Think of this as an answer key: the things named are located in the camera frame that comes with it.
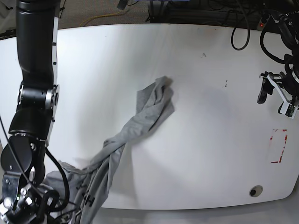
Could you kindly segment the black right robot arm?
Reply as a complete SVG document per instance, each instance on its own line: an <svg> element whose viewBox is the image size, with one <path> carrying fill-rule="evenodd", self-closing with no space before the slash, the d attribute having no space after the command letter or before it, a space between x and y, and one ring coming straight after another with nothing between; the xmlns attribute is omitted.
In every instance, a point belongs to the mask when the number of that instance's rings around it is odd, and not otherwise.
<svg viewBox="0 0 299 224"><path fill-rule="evenodd" d="M4 133L0 218L7 224L65 224L70 189L65 172L48 150L59 97L57 84L58 0L18 0L16 40L22 82L16 112ZM63 179L64 195L45 187L45 156Z"/></svg>

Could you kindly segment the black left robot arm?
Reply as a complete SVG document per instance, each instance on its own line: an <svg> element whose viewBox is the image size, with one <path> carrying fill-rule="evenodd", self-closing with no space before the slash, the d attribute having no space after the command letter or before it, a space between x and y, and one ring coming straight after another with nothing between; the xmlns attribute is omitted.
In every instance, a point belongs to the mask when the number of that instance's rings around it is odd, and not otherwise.
<svg viewBox="0 0 299 224"><path fill-rule="evenodd" d="M269 16L260 35L262 51L273 61L283 64L286 74L278 85L290 95L299 98L299 2L297 0L264 0L263 12ZM270 53L264 45L264 36L268 26L279 30L283 44L291 51L280 59Z"/></svg>

